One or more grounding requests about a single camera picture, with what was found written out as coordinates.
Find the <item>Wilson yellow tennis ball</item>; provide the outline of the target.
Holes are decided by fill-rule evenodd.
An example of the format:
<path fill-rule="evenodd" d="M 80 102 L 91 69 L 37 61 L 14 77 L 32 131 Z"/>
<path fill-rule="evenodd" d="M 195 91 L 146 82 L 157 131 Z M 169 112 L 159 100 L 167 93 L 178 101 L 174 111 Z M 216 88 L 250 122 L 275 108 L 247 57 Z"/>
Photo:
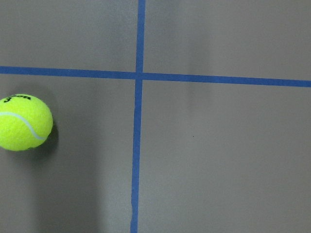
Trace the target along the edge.
<path fill-rule="evenodd" d="M 53 117 L 39 98 L 15 94 L 0 100 L 0 147 L 24 151 L 42 145 L 52 132 Z"/>

